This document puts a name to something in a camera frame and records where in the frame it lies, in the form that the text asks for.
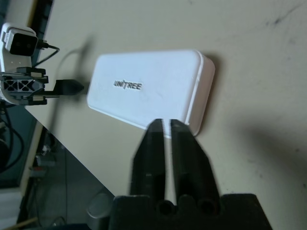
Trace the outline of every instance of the white wall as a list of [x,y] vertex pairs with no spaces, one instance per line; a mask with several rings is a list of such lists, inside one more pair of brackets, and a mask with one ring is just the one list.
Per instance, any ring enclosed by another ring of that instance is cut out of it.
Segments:
[[32,8],[35,3],[36,0],[11,0],[5,21],[28,25],[29,20],[32,20]]
[[19,188],[0,190],[0,230],[16,224],[21,200]]
[[[11,0],[6,21],[28,25],[36,0]],[[20,188],[0,189],[0,230],[16,224],[22,200]]]

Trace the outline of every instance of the white rounded rectangular box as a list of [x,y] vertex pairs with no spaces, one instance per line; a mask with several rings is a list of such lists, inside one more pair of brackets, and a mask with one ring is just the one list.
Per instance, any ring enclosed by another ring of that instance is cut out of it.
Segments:
[[196,50],[101,55],[87,103],[101,113],[146,129],[157,118],[187,124],[199,132],[215,67]]

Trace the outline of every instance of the black camera lens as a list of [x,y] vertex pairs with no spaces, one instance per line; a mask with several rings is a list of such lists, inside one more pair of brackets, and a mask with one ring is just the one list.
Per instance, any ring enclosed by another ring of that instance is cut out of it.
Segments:
[[38,38],[35,36],[14,34],[10,53],[21,56],[32,56],[35,51],[37,41]]

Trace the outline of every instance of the beige table surface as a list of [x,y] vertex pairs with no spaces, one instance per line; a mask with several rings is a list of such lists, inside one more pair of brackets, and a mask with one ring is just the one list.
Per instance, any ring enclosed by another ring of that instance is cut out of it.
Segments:
[[[217,71],[197,140],[221,194],[255,193],[274,229],[307,229],[306,12],[303,0],[56,0],[46,40],[61,51],[40,67],[51,89],[55,78],[89,81],[101,54],[202,51]],[[50,127],[54,106],[27,109],[114,195],[126,194],[143,130],[91,110],[85,96],[62,100]]]

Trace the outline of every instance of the unitree logo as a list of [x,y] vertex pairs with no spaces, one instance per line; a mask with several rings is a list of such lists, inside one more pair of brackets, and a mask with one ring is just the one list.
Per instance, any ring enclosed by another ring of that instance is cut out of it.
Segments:
[[123,81],[116,80],[114,82],[114,85],[118,86],[118,87],[122,87],[123,89],[127,88],[127,89],[141,90],[141,88],[142,88],[142,84],[141,83],[127,82],[125,80],[123,80]]

